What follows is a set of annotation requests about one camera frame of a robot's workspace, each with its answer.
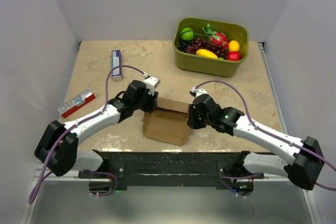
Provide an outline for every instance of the tomato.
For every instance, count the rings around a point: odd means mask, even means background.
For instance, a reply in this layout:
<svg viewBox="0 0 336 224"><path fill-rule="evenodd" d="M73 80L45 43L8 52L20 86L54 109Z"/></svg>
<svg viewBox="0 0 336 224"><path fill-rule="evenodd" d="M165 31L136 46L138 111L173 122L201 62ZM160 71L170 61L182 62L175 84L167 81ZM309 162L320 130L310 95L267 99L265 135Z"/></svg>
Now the tomato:
<svg viewBox="0 0 336 224"><path fill-rule="evenodd" d="M227 59L232 60L232 61L240 60L240 53L239 52L229 52L229 54L227 55Z"/></svg>

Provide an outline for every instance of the cardboard box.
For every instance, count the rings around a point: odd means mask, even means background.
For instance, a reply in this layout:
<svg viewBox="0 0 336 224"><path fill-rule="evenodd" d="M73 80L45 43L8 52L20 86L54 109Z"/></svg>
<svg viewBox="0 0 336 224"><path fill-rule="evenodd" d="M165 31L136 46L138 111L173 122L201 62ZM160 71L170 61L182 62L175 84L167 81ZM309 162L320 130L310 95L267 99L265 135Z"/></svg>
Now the cardboard box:
<svg viewBox="0 0 336 224"><path fill-rule="evenodd" d="M159 141L183 145L193 134L187 120L187 103L159 97L154 112L143 116L143 134Z"/></svg>

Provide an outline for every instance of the beige tabletop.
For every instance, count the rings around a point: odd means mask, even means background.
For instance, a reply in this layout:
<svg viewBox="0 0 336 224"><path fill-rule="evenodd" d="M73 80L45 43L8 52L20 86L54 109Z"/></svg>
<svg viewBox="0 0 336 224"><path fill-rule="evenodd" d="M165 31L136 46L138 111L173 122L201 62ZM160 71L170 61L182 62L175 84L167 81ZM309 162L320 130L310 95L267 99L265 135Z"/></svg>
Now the beige tabletop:
<svg viewBox="0 0 336 224"><path fill-rule="evenodd" d="M234 85L245 97L252 117L275 130L280 130L280 122L274 98L268 83L263 59L258 44L249 43L249 55L231 78L219 78L208 74L180 70L174 62L174 50L170 40L111 40L82 41L77 61L73 69L65 101L69 101L86 88L91 88L96 99L61 122L82 117L104 104L104 85L111 70L111 51L120 49L122 63L140 68L150 75L158 76L161 84L157 88L159 96L191 103L189 91L206 80L221 79ZM134 80L143 77L132 69L123 69L123 79L109 81L109 98L125 90ZM222 107L232 106L244 111L239 96L229 87L220 83L209 83L203 88ZM120 124L105 128L81 145L82 150L134 151L134 152L240 152L265 151L247 140L217 133L214 129L194 130L189 141L183 146L159 142L143 136L142 111L136 111L131 118Z"/></svg>

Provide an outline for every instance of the green bin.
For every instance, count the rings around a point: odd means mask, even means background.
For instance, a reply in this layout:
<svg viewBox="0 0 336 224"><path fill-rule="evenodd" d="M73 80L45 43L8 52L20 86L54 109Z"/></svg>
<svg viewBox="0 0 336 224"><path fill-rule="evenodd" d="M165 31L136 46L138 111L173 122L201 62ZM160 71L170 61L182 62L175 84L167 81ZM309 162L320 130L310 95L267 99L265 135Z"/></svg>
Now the green bin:
<svg viewBox="0 0 336 224"><path fill-rule="evenodd" d="M207 39L202 27L206 29L207 24L211 25L213 31L223 33L229 41L236 40L240 44L239 61L230 61L223 59L212 59L197 55L187 54L177 49L178 44L181 42L180 31L184 27L190 27L195 32L195 38ZM180 21L175 39L173 41L175 50L175 63L178 68L182 70L195 71L200 73L208 73L216 76L231 77L235 74L238 67L247 58L248 54L248 32L240 25L201 19L201 18L185 18Z"/></svg>

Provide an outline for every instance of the grapes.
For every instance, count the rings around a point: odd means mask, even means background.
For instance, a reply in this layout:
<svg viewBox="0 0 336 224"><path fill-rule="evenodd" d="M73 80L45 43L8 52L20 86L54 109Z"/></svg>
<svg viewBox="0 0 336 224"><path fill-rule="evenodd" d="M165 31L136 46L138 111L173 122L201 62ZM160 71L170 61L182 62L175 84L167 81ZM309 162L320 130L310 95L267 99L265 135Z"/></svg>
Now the grapes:
<svg viewBox="0 0 336 224"><path fill-rule="evenodd" d="M193 39L188 43L182 42L177 46L177 49L182 52L186 52L187 54L196 54L196 51L199 49L206 49L213 52L217 57L221 57L226 59L228 55L228 49L213 43L212 41L208 41L206 39Z"/></svg>

